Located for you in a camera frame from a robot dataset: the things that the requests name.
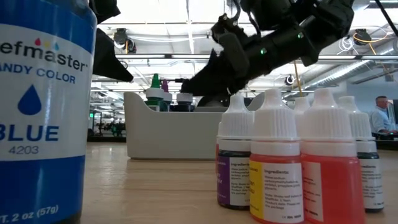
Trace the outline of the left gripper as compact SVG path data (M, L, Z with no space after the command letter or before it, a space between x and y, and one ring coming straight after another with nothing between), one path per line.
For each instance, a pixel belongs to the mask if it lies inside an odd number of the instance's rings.
M117 0L89 0L89 7L100 24L121 13L117 3ZM113 40L101 29L96 30L93 74L122 82L133 81L133 76L116 58Z

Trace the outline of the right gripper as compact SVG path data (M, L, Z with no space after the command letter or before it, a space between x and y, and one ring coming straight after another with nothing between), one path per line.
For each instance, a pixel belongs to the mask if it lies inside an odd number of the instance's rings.
M238 38L225 34L223 50L211 50L208 63L192 78L183 81L182 93L193 96L230 96L243 89L249 80L267 75L293 60L305 66L317 62L317 49L305 29L293 25L264 37Z

